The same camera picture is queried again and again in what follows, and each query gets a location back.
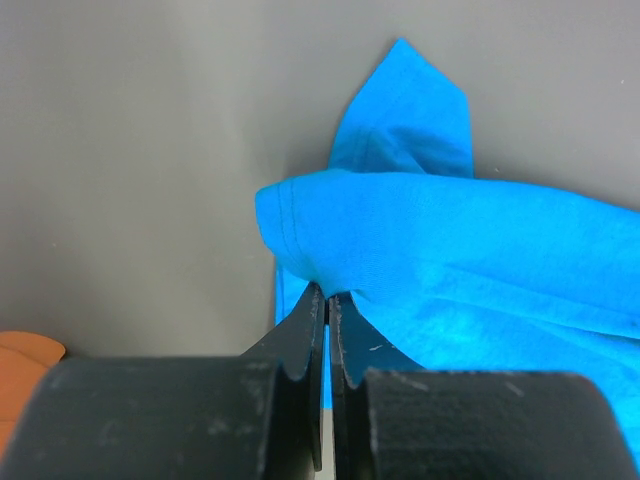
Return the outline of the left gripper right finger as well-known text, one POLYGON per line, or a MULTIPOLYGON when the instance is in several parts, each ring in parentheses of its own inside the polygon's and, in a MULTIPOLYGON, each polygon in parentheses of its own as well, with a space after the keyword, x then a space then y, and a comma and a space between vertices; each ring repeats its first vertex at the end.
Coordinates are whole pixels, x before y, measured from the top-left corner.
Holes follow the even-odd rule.
POLYGON ((433 371, 328 302, 340 479, 635 479, 609 403, 558 372, 433 371))

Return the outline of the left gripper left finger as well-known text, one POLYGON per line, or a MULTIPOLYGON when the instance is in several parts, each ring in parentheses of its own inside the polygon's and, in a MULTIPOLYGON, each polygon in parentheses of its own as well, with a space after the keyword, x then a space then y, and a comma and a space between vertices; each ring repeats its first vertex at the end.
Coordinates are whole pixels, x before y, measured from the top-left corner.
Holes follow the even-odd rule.
POLYGON ((325 300, 238 356, 71 359, 28 402, 5 479, 311 479, 322 467, 325 300))

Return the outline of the blue t shirt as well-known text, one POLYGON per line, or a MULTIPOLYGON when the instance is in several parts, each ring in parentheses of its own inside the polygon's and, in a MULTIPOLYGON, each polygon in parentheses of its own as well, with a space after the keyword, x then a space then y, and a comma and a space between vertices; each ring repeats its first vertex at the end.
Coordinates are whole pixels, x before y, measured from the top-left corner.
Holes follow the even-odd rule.
POLYGON ((352 100, 328 167, 259 190, 255 211, 277 320, 315 282, 427 368, 582 374, 638 451, 638 213, 476 178, 464 92, 407 41, 352 100))

